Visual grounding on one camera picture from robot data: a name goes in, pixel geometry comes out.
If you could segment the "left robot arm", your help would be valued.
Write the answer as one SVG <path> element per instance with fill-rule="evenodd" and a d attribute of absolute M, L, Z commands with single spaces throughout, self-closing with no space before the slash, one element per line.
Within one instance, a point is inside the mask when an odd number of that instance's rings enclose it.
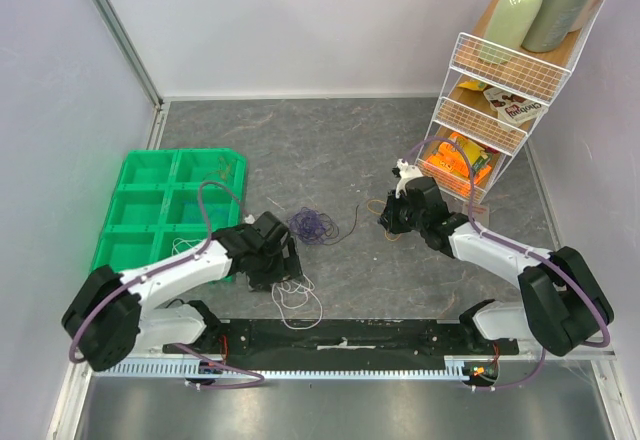
<path fill-rule="evenodd" d="M 71 338 L 70 361 L 105 371 L 133 352 L 168 344 L 211 352 L 220 338 L 216 317 L 195 302 L 173 310 L 165 304 L 235 274 L 245 275 L 253 291 L 302 277 L 295 240 L 274 214 L 210 232 L 196 246 L 146 266 L 93 270 L 61 319 Z"/>

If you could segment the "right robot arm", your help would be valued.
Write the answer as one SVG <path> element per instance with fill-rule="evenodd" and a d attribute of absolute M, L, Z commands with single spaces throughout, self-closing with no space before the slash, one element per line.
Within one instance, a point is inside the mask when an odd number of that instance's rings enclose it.
<path fill-rule="evenodd" d="M 608 346 L 614 311 L 577 250 L 549 251 L 498 235 L 450 211 L 435 180 L 426 176 L 400 180 L 379 223 L 394 235 L 416 232 L 432 250 L 479 266 L 519 290 L 518 302 L 487 300 L 470 310 L 471 320 L 457 331 L 465 351 L 481 353 L 503 338 L 532 339 L 557 357 L 581 345 Z"/>

